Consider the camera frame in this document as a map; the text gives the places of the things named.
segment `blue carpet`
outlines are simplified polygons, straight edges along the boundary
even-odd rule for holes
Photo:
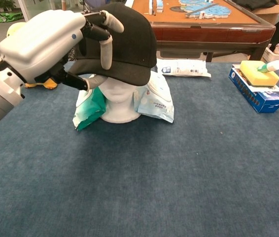
[[[77,90],[24,89],[0,122],[0,237],[279,237],[279,109],[207,67],[168,78],[173,124],[77,132]]]

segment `white wipes package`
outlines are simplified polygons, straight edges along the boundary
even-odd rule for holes
[[[174,105],[170,89],[163,75],[150,72],[147,85],[138,86],[134,92],[134,109],[149,117],[174,121]]]
[[[211,77],[206,61],[193,59],[157,59],[158,73],[177,77]]]

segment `teal wipes package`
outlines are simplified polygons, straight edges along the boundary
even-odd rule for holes
[[[193,59],[157,59],[158,73],[177,77],[211,77],[206,61]]]
[[[171,123],[174,121],[173,100],[163,75],[151,71],[148,84],[137,87],[134,92],[134,109],[142,115]]]
[[[80,131],[105,113],[105,97],[98,87],[88,91],[81,90],[76,102],[73,118],[75,128]]]

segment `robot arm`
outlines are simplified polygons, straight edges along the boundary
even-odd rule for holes
[[[64,70],[67,53],[84,38],[98,40],[101,63],[109,69],[112,63],[112,36],[101,26],[123,32],[123,25],[106,11],[74,13],[49,10],[30,21],[14,35],[0,42],[0,121],[24,96],[25,83],[45,82],[52,78],[79,90],[101,83],[88,81]]]

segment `mannequin head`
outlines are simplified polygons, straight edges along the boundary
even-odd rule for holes
[[[106,98],[106,112],[102,119],[112,123],[125,123],[137,119],[140,114],[135,112],[133,93],[135,85],[107,78],[99,89]]]

